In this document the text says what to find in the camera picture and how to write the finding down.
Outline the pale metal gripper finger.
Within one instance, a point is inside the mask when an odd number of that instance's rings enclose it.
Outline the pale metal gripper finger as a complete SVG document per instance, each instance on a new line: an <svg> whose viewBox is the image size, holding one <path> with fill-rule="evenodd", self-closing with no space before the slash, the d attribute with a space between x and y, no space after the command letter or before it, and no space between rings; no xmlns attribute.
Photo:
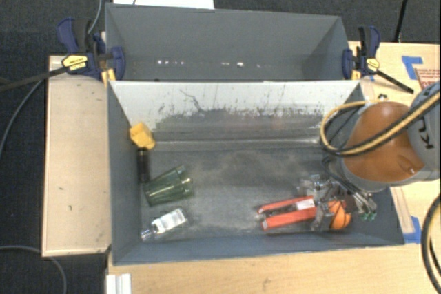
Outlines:
<svg viewBox="0 0 441 294"><path fill-rule="evenodd" d="M313 196L313 198L323 198L329 190L329 181L322 179L320 175L312 175L308 178L300 179L297 185L299 196Z"/></svg>
<svg viewBox="0 0 441 294"><path fill-rule="evenodd" d="M333 220L333 212L330 210L330 206L325 203L320 203L316 208L316 216L311 223L312 231L328 231L331 228L331 222Z"/></svg>

